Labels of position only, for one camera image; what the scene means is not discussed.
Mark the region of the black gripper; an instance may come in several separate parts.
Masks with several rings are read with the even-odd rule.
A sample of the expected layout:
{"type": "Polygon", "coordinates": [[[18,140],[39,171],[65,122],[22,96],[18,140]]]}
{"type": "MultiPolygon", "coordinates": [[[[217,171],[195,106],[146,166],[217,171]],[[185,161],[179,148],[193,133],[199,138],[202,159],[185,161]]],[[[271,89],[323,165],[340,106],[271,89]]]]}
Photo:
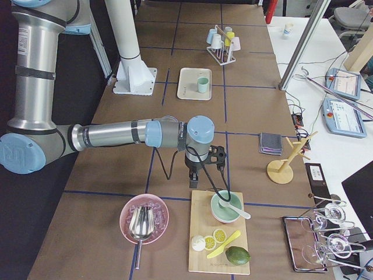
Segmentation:
{"type": "Polygon", "coordinates": [[[189,169],[189,187],[197,188],[199,182],[198,173],[202,165],[200,162],[193,162],[189,159],[185,159],[185,164],[189,169]]]}

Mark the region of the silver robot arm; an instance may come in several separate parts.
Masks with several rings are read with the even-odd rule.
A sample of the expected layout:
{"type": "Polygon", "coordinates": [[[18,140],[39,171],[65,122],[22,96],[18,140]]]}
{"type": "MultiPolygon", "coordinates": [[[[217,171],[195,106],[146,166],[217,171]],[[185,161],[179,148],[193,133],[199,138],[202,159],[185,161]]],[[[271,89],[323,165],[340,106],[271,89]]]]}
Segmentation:
{"type": "Polygon", "coordinates": [[[190,186],[197,186],[198,171],[217,155],[212,145],[214,123],[205,116],[186,123],[172,116],[87,126],[52,121],[61,33],[89,35],[104,73],[110,72],[89,1],[13,1],[12,14],[19,24],[16,103],[15,116],[1,137],[4,168],[27,174],[87,148],[144,143],[184,151],[190,186]]]}

